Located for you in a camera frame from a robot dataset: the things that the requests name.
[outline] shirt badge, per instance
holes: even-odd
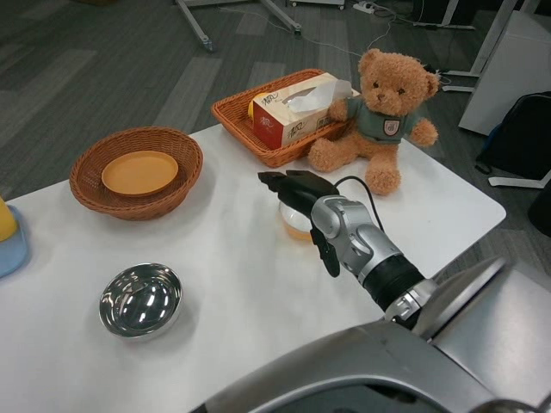
[[[385,135],[394,136],[399,130],[399,120],[385,120],[383,130]]]

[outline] blue plate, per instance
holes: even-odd
[[[13,206],[8,206],[17,221],[17,232],[0,243],[0,277],[13,273],[25,263],[28,255],[23,218]]]

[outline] power strip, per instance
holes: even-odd
[[[373,7],[373,4],[368,5],[366,2],[354,4],[352,7],[356,10],[362,11],[363,13],[367,13],[368,15],[372,15],[375,12],[375,7]]]

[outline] teddy bear's face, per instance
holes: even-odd
[[[433,96],[438,77],[414,58],[371,49],[359,64],[362,95],[368,108],[391,116],[404,116]]]

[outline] stainless steel bowl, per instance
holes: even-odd
[[[139,339],[158,336],[176,321],[182,284],[162,264],[140,264],[125,269],[105,288],[100,319],[113,334]]]

